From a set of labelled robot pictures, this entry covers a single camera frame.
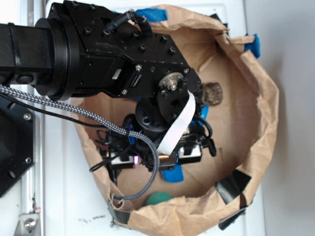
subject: robotic arm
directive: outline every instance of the robotic arm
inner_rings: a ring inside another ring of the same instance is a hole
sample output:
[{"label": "robotic arm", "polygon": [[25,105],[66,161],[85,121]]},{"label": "robotic arm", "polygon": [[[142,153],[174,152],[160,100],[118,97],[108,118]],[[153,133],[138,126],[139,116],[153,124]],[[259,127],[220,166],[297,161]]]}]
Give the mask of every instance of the robotic arm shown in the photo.
[{"label": "robotic arm", "polygon": [[[48,18],[34,28],[0,25],[0,84],[28,84],[52,100],[99,92],[113,98],[141,98],[123,127],[142,132],[157,147],[192,94],[193,121],[172,153],[161,155],[159,169],[200,161],[201,148],[216,155],[211,127],[200,117],[204,106],[200,78],[172,38],[153,33],[146,18],[134,11],[118,14],[65,1],[53,4]],[[111,131],[105,138],[102,131],[98,134],[108,146],[104,158],[119,157],[107,165],[110,173],[130,168],[129,157],[136,155],[152,170],[152,154],[143,143]]]}]

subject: blue tape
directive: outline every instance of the blue tape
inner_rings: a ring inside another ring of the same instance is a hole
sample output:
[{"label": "blue tape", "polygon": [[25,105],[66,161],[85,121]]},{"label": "blue tape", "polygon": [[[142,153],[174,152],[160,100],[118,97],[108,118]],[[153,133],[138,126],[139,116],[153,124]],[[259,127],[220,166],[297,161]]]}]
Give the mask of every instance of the blue tape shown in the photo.
[{"label": "blue tape", "polygon": [[246,43],[244,51],[251,50],[253,55],[256,58],[259,58],[260,57],[260,40],[259,40],[259,37],[257,36],[257,34],[254,34],[254,36],[255,36],[254,42],[253,43]]},{"label": "blue tape", "polygon": [[178,183],[184,181],[184,175],[181,165],[175,165],[172,171],[162,171],[165,181],[170,183]]},{"label": "blue tape", "polygon": [[148,21],[151,22],[159,22],[159,21],[167,21],[167,13],[164,9],[159,8],[145,8],[136,10],[136,13],[139,16],[145,16]]}]

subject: purple led light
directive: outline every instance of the purple led light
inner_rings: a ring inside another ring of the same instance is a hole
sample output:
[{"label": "purple led light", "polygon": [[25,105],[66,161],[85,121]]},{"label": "purple led light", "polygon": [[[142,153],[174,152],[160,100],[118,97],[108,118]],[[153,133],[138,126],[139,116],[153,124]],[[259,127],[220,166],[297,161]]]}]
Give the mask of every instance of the purple led light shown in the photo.
[{"label": "purple led light", "polygon": [[134,156],[133,157],[133,162],[135,165],[138,165],[138,161],[139,161],[139,156]]}]

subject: brown paper bag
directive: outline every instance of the brown paper bag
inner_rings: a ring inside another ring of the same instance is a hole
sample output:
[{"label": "brown paper bag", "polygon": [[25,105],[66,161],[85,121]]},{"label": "brown paper bag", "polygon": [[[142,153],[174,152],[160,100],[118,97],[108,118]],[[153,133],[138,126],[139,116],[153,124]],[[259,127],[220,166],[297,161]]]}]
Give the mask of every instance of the brown paper bag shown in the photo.
[{"label": "brown paper bag", "polygon": [[[141,190],[151,174],[146,167],[123,170],[118,187],[110,181],[106,168],[93,176],[118,223],[153,236],[194,236],[251,204],[275,146],[279,91],[252,53],[243,52],[244,43],[252,42],[253,37],[232,39],[226,27],[210,17],[174,6],[158,8],[167,10],[168,20],[152,24],[154,31],[173,37],[203,83],[218,82],[223,89],[223,102],[210,107],[207,118],[218,155],[212,158],[204,149],[201,162],[182,166],[183,182],[169,183],[157,176],[149,191],[133,201],[113,202],[111,197]],[[125,115],[134,113],[136,105],[133,100],[105,94],[73,102],[117,125]],[[101,161],[95,129],[76,127],[91,167]],[[239,196],[225,203],[215,185],[235,169],[251,179]],[[175,198],[143,207],[147,197],[158,191]]]}]

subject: white ribbon cable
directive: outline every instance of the white ribbon cable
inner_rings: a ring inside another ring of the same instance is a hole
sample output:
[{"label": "white ribbon cable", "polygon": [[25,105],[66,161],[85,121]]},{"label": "white ribbon cable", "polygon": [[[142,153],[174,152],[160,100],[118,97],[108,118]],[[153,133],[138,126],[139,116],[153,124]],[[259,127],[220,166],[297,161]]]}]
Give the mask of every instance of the white ribbon cable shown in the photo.
[{"label": "white ribbon cable", "polygon": [[157,148],[158,154],[170,155],[192,120],[196,109],[196,102],[194,95],[189,91],[188,93],[188,102],[162,139]]}]

